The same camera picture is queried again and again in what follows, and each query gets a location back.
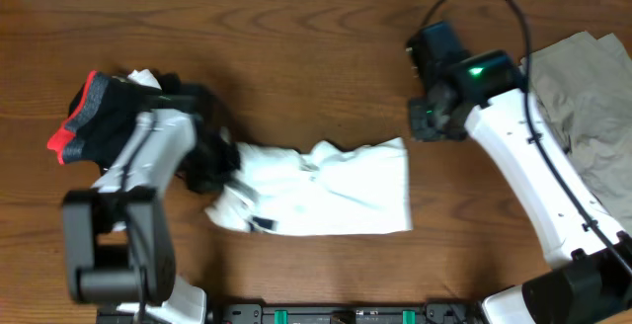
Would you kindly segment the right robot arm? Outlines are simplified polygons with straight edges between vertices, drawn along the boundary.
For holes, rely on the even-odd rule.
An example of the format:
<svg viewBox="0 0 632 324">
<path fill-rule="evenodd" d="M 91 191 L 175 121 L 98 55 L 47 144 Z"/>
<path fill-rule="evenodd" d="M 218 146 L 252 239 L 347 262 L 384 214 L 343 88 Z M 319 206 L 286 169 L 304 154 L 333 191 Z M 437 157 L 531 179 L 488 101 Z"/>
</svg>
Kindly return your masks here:
<svg viewBox="0 0 632 324">
<path fill-rule="evenodd" d="M 631 307 L 631 238 L 542 123 L 528 74 L 501 50 L 407 47 L 426 93 L 409 104 L 420 141 L 470 137 L 535 230 L 548 273 L 482 299 L 479 323 L 596 323 Z"/>
</svg>

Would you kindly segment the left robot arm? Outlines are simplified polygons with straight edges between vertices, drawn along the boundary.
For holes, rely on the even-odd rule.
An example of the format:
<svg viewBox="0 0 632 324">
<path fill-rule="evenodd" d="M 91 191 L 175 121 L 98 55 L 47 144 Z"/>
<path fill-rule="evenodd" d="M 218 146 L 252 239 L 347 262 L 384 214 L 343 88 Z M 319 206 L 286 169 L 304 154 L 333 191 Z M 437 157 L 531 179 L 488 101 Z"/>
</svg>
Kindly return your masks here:
<svg viewBox="0 0 632 324">
<path fill-rule="evenodd" d="M 207 296 L 176 274 L 163 199 L 182 175 L 189 190 L 220 190 L 239 166 L 212 131 L 206 98 L 149 96 L 112 167 L 62 203 L 67 285 L 81 304 L 111 305 L 127 320 L 204 323 Z"/>
</svg>

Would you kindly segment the white t-shirt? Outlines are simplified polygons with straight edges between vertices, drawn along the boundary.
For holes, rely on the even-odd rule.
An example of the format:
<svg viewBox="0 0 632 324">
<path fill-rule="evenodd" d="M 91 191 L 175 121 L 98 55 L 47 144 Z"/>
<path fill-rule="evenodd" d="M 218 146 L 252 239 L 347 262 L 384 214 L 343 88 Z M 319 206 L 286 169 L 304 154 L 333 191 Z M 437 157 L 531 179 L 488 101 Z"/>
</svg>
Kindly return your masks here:
<svg viewBox="0 0 632 324">
<path fill-rule="evenodd" d="M 352 151 L 328 141 L 307 154 L 247 143 L 238 151 L 240 169 L 205 210 L 222 228 L 286 236 L 413 228 L 408 152 L 400 137 Z"/>
</svg>

